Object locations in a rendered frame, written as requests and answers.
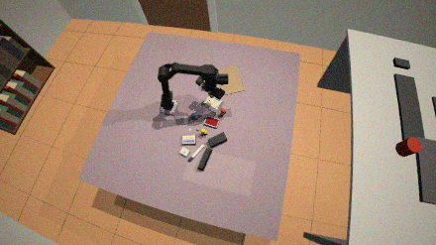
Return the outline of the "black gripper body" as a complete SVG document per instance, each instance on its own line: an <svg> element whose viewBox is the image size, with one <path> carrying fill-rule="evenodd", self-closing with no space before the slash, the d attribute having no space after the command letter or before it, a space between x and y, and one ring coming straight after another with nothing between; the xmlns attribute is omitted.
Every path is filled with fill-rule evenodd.
<svg viewBox="0 0 436 245"><path fill-rule="evenodd" d="M205 83L205 81L204 80L201 80L201 76L199 76L197 79L196 79L196 84L197 85L199 85L200 86L200 84L201 83L203 83L202 84L202 87L204 87L204 88L206 88L207 90L209 90L210 92L212 91L215 95L215 97L217 98L217 99L221 99L222 98L222 96L225 94L225 90L223 90L222 88L218 88L217 86L215 87L215 83L214 83L214 85L212 85L212 86L208 86L206 83Z"/></svg>

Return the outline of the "cream inspection card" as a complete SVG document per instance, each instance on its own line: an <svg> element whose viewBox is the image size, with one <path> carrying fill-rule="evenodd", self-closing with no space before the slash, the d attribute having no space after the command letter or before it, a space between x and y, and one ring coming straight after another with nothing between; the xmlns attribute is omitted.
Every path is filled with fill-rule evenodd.
<svg viewBox="0 0 436 245"><path fill-rule="evenodd" d="M219 100L215 97L211 98L210 96L208 96L208 98L206 99L206 101L204 103L212 106L213 108L215 108L217 110L218 106L220 105L220 103L223 102L222 100Z"/></svg>

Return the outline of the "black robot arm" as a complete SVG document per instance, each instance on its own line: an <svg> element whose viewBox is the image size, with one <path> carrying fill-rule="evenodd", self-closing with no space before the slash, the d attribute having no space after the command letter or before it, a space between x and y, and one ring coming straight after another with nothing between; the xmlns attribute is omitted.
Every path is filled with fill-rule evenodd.
<svg viewBox="0 0 436 245"><path fill-rule="evenodd" d="M171 68L171 71L169 69ZM174 62L172 64L167 63L159 67L158 81L162 83L163 94L161 107L166 110L171 110L173 106L172 93L169 90L168 80L171 79L177 73L187 73L200 75L201 80L205 80L208 86L216 84L228 84L228 73L219 74L218 69L213 64L203 64L203 65L185 65Z"/></svg>

